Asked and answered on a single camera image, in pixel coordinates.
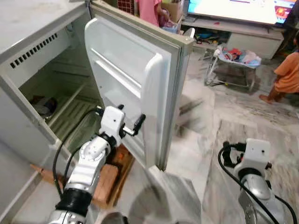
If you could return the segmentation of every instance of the person in pink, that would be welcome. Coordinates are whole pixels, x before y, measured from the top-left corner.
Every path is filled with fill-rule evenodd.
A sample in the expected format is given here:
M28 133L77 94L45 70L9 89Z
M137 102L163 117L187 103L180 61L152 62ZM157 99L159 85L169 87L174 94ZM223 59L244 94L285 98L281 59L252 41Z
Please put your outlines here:
M159 26L158 16L164 16L166 21L169 15L161 8L161 0L136 0L139 7L140 18Z

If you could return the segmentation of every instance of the marble floor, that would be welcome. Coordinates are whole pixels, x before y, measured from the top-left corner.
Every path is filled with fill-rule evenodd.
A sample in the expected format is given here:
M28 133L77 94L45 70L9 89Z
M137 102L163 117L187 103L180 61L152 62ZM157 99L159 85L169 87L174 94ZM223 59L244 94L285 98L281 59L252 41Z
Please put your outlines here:
M90 223L98 215L96 223L100 224L112 211L127 216L130 224L245 223L237 201L239 188L221 170L216 158L225 140L238 142L248 137L271 143L273 168L267 178L274 193L299 214L299 97L290 95L272 105L258 98L270 91L275 79L272 71L281 60L263 61L256 71L255 89L249 94L232 86L204 86L208 60L203 60L203 55L200 50L190 57L166 172L144 170L135 162L116 207L91 210L94 215L90 215ZM30 200L34 201L29 199L13 224L44 223L42 218L24 222L25 214L32 214L28 210ZM292 223L287 210L285 213Z

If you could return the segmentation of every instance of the tv screen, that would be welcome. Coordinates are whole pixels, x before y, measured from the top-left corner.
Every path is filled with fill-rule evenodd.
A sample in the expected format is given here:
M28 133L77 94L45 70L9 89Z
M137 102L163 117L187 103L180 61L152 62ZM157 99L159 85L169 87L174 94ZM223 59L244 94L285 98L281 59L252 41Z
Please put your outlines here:
M283 24L296 0L190 0L188 13Z

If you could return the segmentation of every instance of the white refrigerator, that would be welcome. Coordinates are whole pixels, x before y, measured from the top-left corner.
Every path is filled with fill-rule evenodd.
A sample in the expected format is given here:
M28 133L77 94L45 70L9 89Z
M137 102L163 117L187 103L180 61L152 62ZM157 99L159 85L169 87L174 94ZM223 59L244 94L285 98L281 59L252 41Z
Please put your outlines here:
M0 140L51 168L61 140L88 109L124 105L125 122L146 120L123 144L145 168L165 170L192 39L168 33L103 1L3 0L0 22ZM9 13L6 7L13 7ZM29 102L54 97L42 118ZM68 139L58 170L98 130L89 118Z

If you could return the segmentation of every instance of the child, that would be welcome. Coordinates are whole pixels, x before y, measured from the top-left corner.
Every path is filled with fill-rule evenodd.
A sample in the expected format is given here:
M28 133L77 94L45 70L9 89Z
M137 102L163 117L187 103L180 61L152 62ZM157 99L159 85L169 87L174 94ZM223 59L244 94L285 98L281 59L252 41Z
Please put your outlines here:
M299 34L294 43L299 47ZM274 86L268 96L260 95L259 98L268 104L275 100L279 102L286 93L299 92L299 53L290 54L274 71L277 75Z
M139 6L140 18L159 26L158 16L164 16L166 21L169 20L169 15L161 8L161 0L136 0Z

